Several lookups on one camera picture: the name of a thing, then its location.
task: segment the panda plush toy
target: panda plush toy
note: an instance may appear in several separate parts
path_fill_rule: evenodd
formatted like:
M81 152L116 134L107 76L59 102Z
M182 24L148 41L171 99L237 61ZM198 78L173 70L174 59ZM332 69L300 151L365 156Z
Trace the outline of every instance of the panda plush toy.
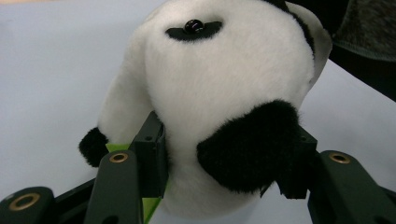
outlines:
M290 169L298 109L331 48L313 13L282 0L168 1L135 30L79 149L98 166L155 110L169 158L161 207L230 213Z

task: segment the white table surface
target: white table surface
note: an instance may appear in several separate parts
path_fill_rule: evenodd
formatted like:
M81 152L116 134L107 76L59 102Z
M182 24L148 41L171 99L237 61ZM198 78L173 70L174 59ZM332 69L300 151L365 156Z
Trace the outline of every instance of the white table surface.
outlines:
M96 125L127 40L163 0L0 5L0 200L33 186L55 195L95 177L77 146ZM396 104L328 62L300 110L318 151L358 159L396 190ZM151 223L312 223L306 201L273 185L226 217L193 221L158 210Z

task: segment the gray cloth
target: gray cloth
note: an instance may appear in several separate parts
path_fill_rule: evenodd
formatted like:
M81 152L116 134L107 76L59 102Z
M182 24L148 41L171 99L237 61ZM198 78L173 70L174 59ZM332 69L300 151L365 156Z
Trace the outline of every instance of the gray cloth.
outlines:
M396 0L350 0L333 43L367 58L396 62Z

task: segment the screw hole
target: screw hole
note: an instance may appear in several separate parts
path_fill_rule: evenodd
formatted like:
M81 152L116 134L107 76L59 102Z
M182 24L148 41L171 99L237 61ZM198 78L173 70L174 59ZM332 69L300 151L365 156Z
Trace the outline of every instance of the screw hole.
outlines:
M18 197L17 199L15 199L9 205L9 210L21 211L23 209L26 209L26 208L34 205L36 202L38 202L39 198L40 198L40 195L37 193L24 194L21 197Z
M110 157L110 161L116 163L126 161L127 159L128 159L128 154L123 152L117 153Z
M375 221L375 223L377 223L377 224L394 224L394 223L392 223L391 221L387 220L386 218L384 218L384 217L379 217L379 216L374 217L374 221Z
M102 222L102 224L117 224L117 223L119 223L119 218L116 216L107 217Z
M339 162L339 163L343 163L343 164L348 164L350 163L350 158L346 155L343 155L341 153L332 153L330 154L330 159L332 159L333 161Z

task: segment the white fur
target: white fur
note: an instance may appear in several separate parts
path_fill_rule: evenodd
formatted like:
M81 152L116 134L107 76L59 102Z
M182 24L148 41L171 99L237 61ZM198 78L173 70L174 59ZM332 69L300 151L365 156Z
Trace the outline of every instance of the white fur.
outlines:
M222 21L223 27L212 39L190 43L165 33L191 19ZM311 23L322 30L320 23ZM309 81L323 66L314 69L297 21L268 3L169 1L135 31L105 100L99 129L112 143L130 143L155 109L166 127L171 162L163 206L183 217L222 215L258 195L221 187L199 165L197 144L255 105L283 99L298 108L312 86Z

